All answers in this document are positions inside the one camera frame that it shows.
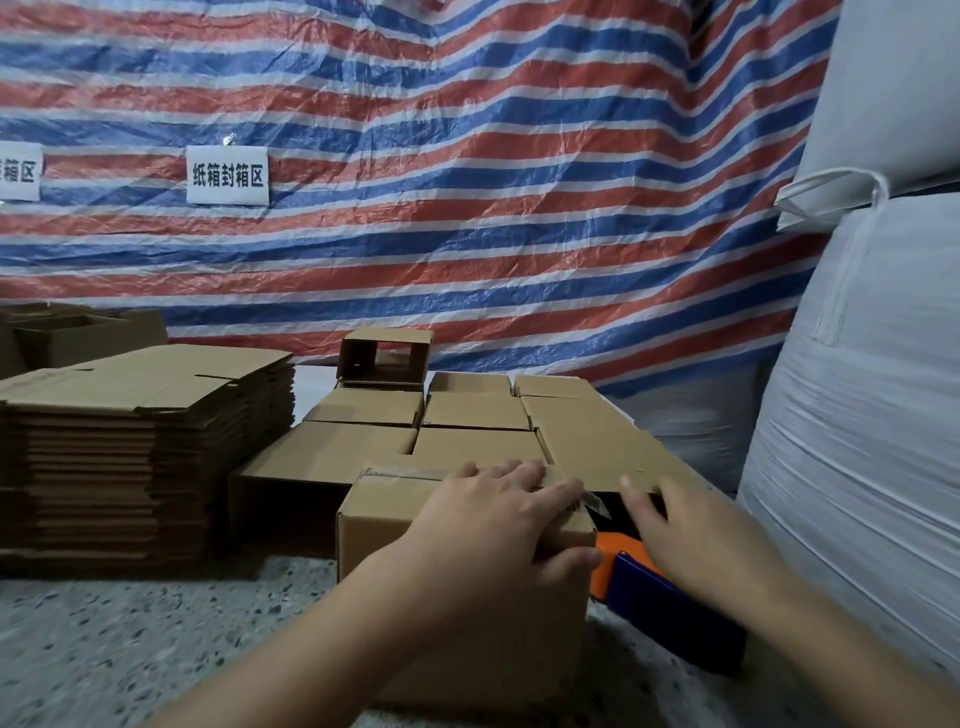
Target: person's right hand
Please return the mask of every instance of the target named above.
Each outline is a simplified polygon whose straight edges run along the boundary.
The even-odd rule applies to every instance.
[[[647,553],[674,584],[708,606],[755,627],[771,600],[789,595],[798,578],[749,514],[719,493],[664,479],[658,488],[667,519],[646,493],[621,480]]]

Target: white sign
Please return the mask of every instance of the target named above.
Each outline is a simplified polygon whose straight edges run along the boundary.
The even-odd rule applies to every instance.
[[[40,201],[43,147],[28,141],[0,141],[0,200]]]
[[[186,201],[192,205],[268,206],[267,148],[187,147]]]

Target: gray floor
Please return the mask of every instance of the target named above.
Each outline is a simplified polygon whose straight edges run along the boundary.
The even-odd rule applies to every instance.
[[[256,578],[0,581],[0,726],[133,726],[334,583],[332,562],[275,558]],[[684,664],[591,605],[568,698],[532,718],[369,712],[357,726],[820,725],[802,686],[756,645],[732,682]]]

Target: red white and blue tarp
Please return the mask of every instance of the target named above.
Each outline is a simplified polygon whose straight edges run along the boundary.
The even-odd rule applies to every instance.
[[[838,0],[0,4],[0,303],[156,307],[181,340],[612,395],[768,352],[823,245],[777,236]],[[269,208],[189,206],[184,147],[270,148]]]

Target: chinese character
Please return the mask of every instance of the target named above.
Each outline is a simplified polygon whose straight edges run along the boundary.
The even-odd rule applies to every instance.
[[[36,177],[34,176],[34,169],[36,168],[36,162],[32,159],[24,159],[20,162],[20,181],[21,182],[36,182]]]
[[[4,182],[19,182],[20,181],[20,160],[19,159],[5,159],[3,163],[3,181]]]

